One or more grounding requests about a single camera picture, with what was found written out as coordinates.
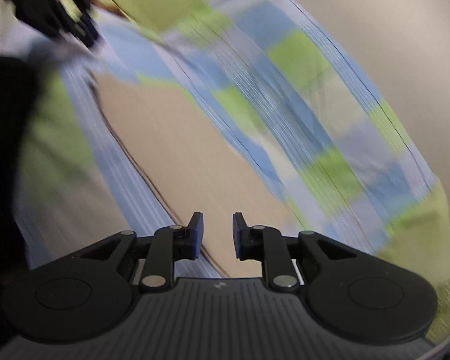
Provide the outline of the beige garment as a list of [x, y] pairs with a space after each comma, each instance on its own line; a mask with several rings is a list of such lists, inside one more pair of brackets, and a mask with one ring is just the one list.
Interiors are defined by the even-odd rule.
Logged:
[[232, 216], [283, 228], [289, 212], [257, 172], [212, 125], [185, 91], [95, 76], [97, 104], [109, 130], [170, 217], [183, 224], [204, 214], [203, 251], [231, 278], [261, 274], [259, 262], [236, 258]]

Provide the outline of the plaid blue green sheet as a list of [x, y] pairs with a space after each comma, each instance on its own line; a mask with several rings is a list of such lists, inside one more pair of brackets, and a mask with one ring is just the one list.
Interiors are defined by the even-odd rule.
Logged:
[[97, 7], [87, 51], [8, 15], [0, 55], [37, 66], [43, 93], [18, 166], [14, 214], [39, 267], [129, 228], [178, 223], [111, 133], [95, 76], [178, 86], [289, 212], [313, 230], [424, 277], [450, 334], [450, 211], [401, 121], [348, 53], [294, 0], [205, 0], [159, 32]]

